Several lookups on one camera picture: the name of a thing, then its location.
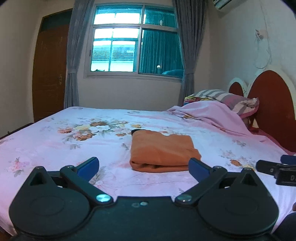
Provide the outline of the orange garment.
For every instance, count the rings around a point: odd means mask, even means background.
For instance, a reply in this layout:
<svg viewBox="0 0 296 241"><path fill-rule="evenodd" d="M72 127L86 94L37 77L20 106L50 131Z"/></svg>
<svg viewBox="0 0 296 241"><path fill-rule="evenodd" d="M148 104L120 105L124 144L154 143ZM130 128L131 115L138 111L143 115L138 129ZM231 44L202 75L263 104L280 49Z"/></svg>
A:
<svg viewBox="0 0 296 241"><path fill-rule="evenodd" d="M187 171L191 158L201 159L190 136L168 135L135 129L132 131L130 165L147 173Z"/></svg>

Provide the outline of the pink blanket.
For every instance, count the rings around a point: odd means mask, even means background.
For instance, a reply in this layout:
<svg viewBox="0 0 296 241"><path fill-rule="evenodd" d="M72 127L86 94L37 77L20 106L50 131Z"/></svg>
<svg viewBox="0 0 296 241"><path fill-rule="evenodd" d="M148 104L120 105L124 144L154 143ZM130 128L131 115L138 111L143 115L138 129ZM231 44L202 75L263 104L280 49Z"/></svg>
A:
<svg viewBox="0 0 296 241"><path fill-rule="evenodd" d="M237 113L218 101L198 101L185 106L175 105L169 108L168 112L188 121L203 121L230 135L248 137L261 143L269 141L266 136L252 134Z"/></svg>

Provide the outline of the floral pink bed sheet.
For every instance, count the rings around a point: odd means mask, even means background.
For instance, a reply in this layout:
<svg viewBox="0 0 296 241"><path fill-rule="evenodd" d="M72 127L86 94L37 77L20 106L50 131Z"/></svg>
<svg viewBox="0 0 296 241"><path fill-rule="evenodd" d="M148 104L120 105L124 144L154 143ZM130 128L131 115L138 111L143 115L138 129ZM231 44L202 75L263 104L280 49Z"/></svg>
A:
<svg viewBox="0 0 296 241"><path fill-rule="evenodd" d="M170 196L197 182L187 171L144 173L130 165L134 129L163 135L188 135L209 166L230 172L255 168L256 162L279 162L285 151L264 136L235 136L200 120L186 120L169 111L67 108L1 140L1 228L15 230L9 206L36 166L58 171L99 159L99 172L91 184L112 197Z"/></svg>

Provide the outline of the striped pillow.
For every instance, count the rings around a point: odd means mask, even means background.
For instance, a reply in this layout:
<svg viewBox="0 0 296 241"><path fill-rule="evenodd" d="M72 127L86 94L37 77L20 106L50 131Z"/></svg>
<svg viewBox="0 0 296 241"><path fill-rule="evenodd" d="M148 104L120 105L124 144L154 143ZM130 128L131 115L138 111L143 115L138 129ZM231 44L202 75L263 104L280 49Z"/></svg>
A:
<svg viewBox="0 0 296 241"><path fill-rule="evenodd" d="M194 95L198 97L208 97L213 101L223 103L241 118L253 115L259 108L259 98L245 98L244 96L225 92L220 89L201 90L200 92L194 93Z"/></svg>

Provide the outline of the red white headboard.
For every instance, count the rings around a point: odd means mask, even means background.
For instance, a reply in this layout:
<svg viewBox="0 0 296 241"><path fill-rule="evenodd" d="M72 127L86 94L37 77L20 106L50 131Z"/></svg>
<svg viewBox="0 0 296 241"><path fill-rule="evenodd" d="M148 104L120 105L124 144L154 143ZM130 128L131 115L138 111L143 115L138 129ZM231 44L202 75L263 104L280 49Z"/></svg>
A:
<svg viewBox="0 0 296 241"><path fill-rule="evenodd" d="M251 123L295 152L295 85L281 68L269 65L250 83L233 78L228 91L247 98L259 98L259 108Z"/></svg>

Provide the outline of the colourful patterned cloth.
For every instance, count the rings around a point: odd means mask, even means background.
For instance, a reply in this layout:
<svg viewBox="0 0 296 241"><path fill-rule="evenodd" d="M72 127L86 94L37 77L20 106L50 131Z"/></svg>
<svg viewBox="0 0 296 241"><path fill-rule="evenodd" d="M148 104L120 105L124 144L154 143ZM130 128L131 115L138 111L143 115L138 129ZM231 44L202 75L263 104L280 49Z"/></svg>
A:
<svg viewBox="0 0 296 241"><path fill-rule="evenodd" d="M185 97L183 105L186 105L186 104L189 104L192 102L207 101L207 100L212 100L212 99L208 98L208 97L198 97L193 94L193 95L189 95L189 96Z"/></svg>

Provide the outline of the brown wooden door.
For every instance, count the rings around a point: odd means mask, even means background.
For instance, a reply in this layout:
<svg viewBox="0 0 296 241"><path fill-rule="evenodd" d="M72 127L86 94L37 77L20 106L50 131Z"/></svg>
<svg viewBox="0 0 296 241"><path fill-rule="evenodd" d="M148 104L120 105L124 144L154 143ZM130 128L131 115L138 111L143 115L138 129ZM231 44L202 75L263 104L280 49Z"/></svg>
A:
<svg viewBox="0 0 296 241"><path fill-rule="evenodd" d="M64 108L67 39L72 9L42 18L37 36L32 98L37 122Z"/></svg>

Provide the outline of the right grey curtain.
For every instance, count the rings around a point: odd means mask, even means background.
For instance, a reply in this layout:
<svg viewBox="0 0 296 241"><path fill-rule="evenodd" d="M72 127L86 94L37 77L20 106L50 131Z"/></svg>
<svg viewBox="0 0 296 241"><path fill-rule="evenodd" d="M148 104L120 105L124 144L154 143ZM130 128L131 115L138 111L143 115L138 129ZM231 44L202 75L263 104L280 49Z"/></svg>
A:
<svg viewBox="0 0 296 241"><path fill-rule="evenodd" d="M201 0L175 0L173 7L184 67L178 99L178 104L182 105L185 97L194 92L194 73L204 37L208 4Z"/></svg>

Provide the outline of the grey curtain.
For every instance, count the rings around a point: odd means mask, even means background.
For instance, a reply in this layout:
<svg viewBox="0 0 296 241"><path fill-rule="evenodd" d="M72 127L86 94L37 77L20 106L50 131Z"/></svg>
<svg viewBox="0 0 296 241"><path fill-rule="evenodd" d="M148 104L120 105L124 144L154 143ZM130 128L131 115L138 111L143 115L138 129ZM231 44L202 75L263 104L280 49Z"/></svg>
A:
<svg viewBox="0 0 296 241"><path fill-rule="evenodd" d="M79 105L77 72L94 0L75 1L68 31L64 108Z"/></svg>
<svg viewBox="0 0 296 241"><path fill-rule="evenodd" d="M184 67L178 99L178 104L182 105L185 97L194 92L194 73L204 37L208 4L201 0L175 0L173 7Z"/></svg>

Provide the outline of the left grey curtain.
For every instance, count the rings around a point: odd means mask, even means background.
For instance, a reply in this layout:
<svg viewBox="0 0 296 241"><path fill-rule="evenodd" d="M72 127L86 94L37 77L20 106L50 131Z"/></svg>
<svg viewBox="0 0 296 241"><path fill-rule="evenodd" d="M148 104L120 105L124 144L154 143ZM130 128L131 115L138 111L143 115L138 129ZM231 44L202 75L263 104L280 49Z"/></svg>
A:
<svg viewBox="0 0 296 241"><path fill-rule="evenodd" d="M64 108L79 105L77 72L94 0L75 1L68 31Z"/></svg>

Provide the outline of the white air conditioner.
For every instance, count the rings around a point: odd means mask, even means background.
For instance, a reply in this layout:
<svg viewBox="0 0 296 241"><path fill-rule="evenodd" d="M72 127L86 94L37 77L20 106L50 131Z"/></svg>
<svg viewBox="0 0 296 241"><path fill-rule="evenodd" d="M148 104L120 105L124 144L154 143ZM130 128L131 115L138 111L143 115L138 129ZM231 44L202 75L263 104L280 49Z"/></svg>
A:
<svg viewBox="0 0 296 241"><path fill-rule="evenodd" d="M235 0L213 0L215 9L218 11L229 11L234 8L238 1Z"/></svg>

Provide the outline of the window with white frame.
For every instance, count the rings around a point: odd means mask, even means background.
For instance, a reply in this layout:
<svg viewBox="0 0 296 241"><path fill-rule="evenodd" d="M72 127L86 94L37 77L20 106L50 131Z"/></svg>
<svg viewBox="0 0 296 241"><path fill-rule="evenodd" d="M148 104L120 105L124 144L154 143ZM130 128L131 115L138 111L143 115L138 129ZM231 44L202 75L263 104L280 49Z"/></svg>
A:
<svg viewBox="0 0 296 241"><path fill-rule="evenodd" d="M173 8L139 3L96 5L85 67L88 77L182 79L184 67Z"/></svg>

